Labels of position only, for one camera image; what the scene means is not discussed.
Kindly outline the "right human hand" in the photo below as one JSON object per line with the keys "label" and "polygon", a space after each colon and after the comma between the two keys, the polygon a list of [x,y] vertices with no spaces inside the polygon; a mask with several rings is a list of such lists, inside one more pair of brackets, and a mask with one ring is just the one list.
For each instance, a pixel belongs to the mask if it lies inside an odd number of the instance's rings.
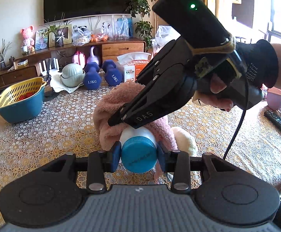
{"label": "right human hand", "polygon": [[230,112],[234,103],[229,98],[218,98],[216,95],[226,89],[226,84],[214,73],[210,82],[210,94],[203,94],[198,91],[194,94],[192,102],[196,105],[211,105],[213,107]]}

